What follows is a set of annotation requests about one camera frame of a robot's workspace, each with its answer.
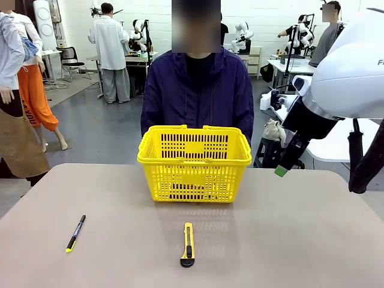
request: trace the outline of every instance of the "beige apron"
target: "beige apron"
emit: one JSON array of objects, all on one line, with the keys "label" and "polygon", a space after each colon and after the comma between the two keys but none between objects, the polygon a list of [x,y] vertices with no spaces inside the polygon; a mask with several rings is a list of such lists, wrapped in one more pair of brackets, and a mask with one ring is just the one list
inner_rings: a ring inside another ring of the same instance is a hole
[{"label": "beige apron", "polygon": [[0,155],[11,172],[21,178],[50,169],[24,112],[22,117],[13,117],[0,109]]}]

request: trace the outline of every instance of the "mannequin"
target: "mannequin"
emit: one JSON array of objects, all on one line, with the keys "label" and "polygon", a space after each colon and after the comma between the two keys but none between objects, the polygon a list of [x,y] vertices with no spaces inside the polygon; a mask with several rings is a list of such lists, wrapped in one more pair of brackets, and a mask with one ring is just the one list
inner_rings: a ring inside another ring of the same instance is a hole
[{"label": "mannequin", "polygon": [[12,174],[34,186],[50,168],[23,112],[16,75],[25,53],[12,19],[4,13],[0,13],[0,55],[0,155]]},{"label": "mannequin", "polygon": [[46,151],[46,139],[41,129],[41,124],[48,130],[54,132],[59,140],[62,150],[66,150],[68,145],[61,134],[58,123],[59,121],[53,115],[45,95],[43,78],[41,73],[44,72],[45,66],[41,60],[41,51],[43,41],[41,40],[32,21],[24,15],[17,14],[8,10],[5,12],[13,18],[13,22],[24,37],[30,37],[33,43],[38,47],[35,59],[28,60],[23,63],[18,75],[20,94],[23,101],[26,116],[35,128],[36,134],[40,139],[40,145],[43,152]]}]

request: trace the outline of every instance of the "orange pants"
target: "orange pants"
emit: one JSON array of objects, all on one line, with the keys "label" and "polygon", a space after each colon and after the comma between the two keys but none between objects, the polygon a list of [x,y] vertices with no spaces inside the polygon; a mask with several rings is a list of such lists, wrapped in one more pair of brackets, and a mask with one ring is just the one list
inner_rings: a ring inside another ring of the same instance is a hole
[{"label": "orange pants", "polygon": [[46,129],[54,131],[59,121],[48,105],[40,69],[38,65],[25,68],[27,71],[22,67],[17,74],[25,115],[33,127],[43,124]]}]

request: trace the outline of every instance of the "desk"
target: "desk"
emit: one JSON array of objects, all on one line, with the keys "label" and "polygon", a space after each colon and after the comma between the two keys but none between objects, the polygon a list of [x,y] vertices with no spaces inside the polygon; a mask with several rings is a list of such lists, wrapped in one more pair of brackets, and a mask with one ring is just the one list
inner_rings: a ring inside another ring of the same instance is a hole
[{"label": "desk", "polygon": [[[287,108],[283,106],[280,110],[272,111],[284,120],[288,114]],[[371,146],[379,125],[369,119],[359,119],[359,126],[362,137],[363,154],[365,155]],[[331,132],[322,140],[311,140],[307,147],[309,154],[316,160],[322,162],[350,163],[349,156],[349,133],[353,131],[353,119],[347,118],[339,121]]]},{"label": "desk", "polygon": [[236,202],[215,205],[153,202],[138,165],[65,164],[0,219],[0,235],[4,288],[384,287],[384,223],[328,171],[246,169]]},{"label": "desk", "polygon": [[48,66],[49,66],[49,76],[53,80],[53,84],[55,86],[57,86],[58,82],[57,82],[55,72],[54,72],[53,67],[52,67],[50,56],[53,54],[60,54],[60,53],[61,53],[61,51],[58,51],[58,50],[45,50],[45,51],[42,51],[42,53],[41,53],[42,57],[46,57],[46,59],[47,59]]},{"label": "desk", "polygon": [[[151,56],[157,55],[158,52],[151,52]],[[101,64],[100,64],[100,59],[98,56],[93,56],[87,58],[87,60],[90,61],[96,61],[96,69],[97,69],[97,74],[98,74],[98,84],[100,86],[100,94],[97,95],[97,98],[100,99],[102,96],[104,96],[104,89],[103,89],[103,75],[101,73]],[[125,57],[125,62],[135,62],[137,65],[127,65],[127,67],[143,67],[145,68],[145,73],[147,74],[147,68],[148,68],[148,57],[135,57],[135,56],[126,56]]]},{"label": "desk", "polygon": [[[283,74],[285,73],[287,66],[281,64],[280,60],[267,60],[267,62],[277,69],[276,73],[278,73],[278,72],[282,73],[279,77],[278,84],[276,87],[283,85]],[[291,66],[289,68],[289,75],[288,75],[288,78],[286,80],[286,83],[290,83],[291,80],[293,79],[294,75],[303,75],[303,74],[304,75],[313,75],[315,70],[316,70],[316,68],[309,66],[309,65],[300,66],[300,67]],[[274,73],[274,77],[272,79],[272,84],[274,84],[274,81],[275,81],[275,73]],[[285,94],[288,93],[288,87],[285,88],[284,93]]]}]

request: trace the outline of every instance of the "white shirt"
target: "white shirt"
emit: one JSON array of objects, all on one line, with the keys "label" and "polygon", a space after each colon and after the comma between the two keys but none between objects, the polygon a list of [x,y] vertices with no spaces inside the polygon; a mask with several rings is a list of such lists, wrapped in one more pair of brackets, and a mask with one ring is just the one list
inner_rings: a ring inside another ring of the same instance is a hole
[{"label": "white shirt", "polygon": [[[36,28],[30,18],[28,16],[17,14],[15,12],[12,12],[10,16],[13,17],[13,23],[15,24],[17,30],[19,30],[19,32],[24,37],[28,38],[29,36],[31,38],[32,42],[38,48],[38,52],[36,53],[36,55],[41,58],[41,52],[43,51],[43,41],[40,38],[38,32],[36,31]],[[28,66],[36,64],[36,59],[33,57],[32,59],[25,61],[23,65]]]},{"label": "white shirt", "polygon": [[23,44],[11,17],[0,12],[0,85],[18,90],[17,72],[24,56]]},{"label": "white shirt", "polygon": [[122,25],[107,15],[95,21],[94,28],[89,30],[88,40],[96,44],[97,54],[101,61],[101,69],[121,70],[126,67],[122,44],[128,41],[128,32]]}]

